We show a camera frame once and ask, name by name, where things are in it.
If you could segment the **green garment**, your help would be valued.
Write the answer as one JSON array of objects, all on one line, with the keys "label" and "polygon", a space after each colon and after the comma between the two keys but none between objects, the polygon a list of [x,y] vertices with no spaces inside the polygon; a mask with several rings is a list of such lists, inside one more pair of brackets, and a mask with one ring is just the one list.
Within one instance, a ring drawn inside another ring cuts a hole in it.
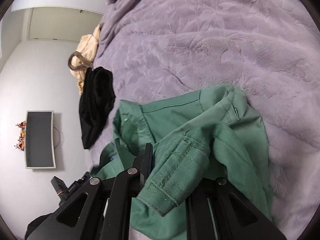
[{"label": "green garment", "polygon": [[152,171],[132,201],[131,227],[150,239],[185,239],[185,199],[202,178],[226,177],[265,216],[272,189],[261,116],[234,85],[218,85],[146,105],[122,100],[113,140],[92,174],[115,177],[153,145]]}]

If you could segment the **orange flower decoration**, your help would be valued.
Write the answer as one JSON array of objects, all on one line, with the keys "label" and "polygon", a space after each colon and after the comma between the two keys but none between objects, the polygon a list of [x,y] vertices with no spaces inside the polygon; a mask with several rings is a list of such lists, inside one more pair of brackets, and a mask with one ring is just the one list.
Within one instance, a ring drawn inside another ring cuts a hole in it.
[{"label": "orange flower decoration", "polygon": [[17,140],[17,144],[15,148],[24,151],[25,150],[25,128],[26,128],[26,121],[17,123],[16,126],[20,129],[20,135]]}]

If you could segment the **black garment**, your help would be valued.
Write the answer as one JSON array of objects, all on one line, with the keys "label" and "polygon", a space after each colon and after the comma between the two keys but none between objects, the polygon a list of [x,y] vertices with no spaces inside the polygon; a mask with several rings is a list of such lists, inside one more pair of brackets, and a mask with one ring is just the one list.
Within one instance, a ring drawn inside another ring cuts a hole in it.
[{"label": "black garment", "polygon": [[84,149],[90,149],[99,138],[114,108],[115,100],[112,72],[103,67],[89,68],[79,102],[81,140]]}]

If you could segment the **purple plush blanket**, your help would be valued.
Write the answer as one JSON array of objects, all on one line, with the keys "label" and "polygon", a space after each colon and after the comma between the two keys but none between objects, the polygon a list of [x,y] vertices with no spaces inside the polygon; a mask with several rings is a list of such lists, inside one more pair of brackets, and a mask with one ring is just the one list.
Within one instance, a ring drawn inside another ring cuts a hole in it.
[{"label": "purple plush blanket", "polygon": [[231,83],[262,116],[272,216],[297,239],[319,206],[319,31],[300,0],[106,0],[95,66],[118,100]]}]

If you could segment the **grey wall-mounted monitor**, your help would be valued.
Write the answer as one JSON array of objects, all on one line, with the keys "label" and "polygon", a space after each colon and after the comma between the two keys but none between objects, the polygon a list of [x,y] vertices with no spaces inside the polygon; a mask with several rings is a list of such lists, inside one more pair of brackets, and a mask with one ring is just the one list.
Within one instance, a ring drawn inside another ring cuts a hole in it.
[{"label": "grey wall-mounted monitor", "polygon": [[56,168],[53,116],[53,111],[28,111],[26,114],[24,155],[27,169]]}]

